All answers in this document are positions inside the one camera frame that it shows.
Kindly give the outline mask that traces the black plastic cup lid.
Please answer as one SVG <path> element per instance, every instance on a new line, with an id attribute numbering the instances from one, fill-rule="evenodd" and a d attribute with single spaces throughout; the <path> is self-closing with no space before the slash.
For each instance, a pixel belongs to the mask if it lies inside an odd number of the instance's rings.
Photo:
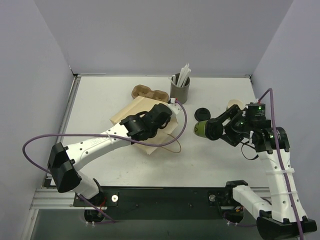
<path id="1" fill-rule="evenodd" d="M 218 120 L 212 118 L 206 122 L 204 133 L 207 139 L 216 141 L 223 135 L 223 132 L 223 124 Z"/>

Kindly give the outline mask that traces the brown paper bag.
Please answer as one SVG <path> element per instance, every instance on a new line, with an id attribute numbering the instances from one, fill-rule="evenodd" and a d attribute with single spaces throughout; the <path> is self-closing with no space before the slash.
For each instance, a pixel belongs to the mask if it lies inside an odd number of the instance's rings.
<path id="1" fill-rule="evenodd" d="M 167 102 L 138 96 L 112 116 L 110 121 L 113 125 L 123 122 L 136 141 L 160 145 L 178 127 L 177 114 L 182 109 L 176 103 L 173 107 L 174 110 L 170 109 Z"/>

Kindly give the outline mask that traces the green paper coffee cup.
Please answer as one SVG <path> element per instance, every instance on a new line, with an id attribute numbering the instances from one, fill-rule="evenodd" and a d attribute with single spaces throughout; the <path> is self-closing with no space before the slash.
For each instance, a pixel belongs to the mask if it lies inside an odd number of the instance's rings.
<path id="1" fill-rule="evenodd" d="M 196 136 L 201 138 L 207 138 L 208 120 L 199 121 L 195 124 L 193 132 Z"/>

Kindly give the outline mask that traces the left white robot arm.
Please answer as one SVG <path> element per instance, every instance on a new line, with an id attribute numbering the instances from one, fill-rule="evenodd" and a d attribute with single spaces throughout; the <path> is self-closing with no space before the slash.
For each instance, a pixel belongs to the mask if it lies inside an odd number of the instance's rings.
<path id="1" fill-rule="evenodd" d="M 149 111 L 141 111 L 122 119 L 101 137 L 90 138 L 63 146 L 55 144 L 50 152 L 48 169 L 59 193 L 73 191 L 82 195 L 92 206 L 101 203 L 103 191 L 98 181 L 89 178 L 81 169 L 93 160 L 133 141 L 154 138 L 164 129 L 171 118 L 181 110 L 177 103 L 155 104 Z"/>

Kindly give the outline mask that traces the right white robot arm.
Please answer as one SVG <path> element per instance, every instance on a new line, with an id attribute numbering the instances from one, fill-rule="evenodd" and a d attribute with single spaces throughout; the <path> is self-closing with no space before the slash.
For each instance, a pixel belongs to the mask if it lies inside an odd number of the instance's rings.
<path id="1" fill-rule="evenodd" d="M 264 103 L 249 103 L 244 109 L 234 104 L 206 123 L 205 135 L 237 146 L 248 139 L 262 162 L 271 202 L 259 197 L 246 184 L 230 182 L 231 197 L 255 219 L 264 240 L 302 239 L 317 231 L 317 223 L 303 209 L 295 186 L 286 131 L 266 117 Z"/>

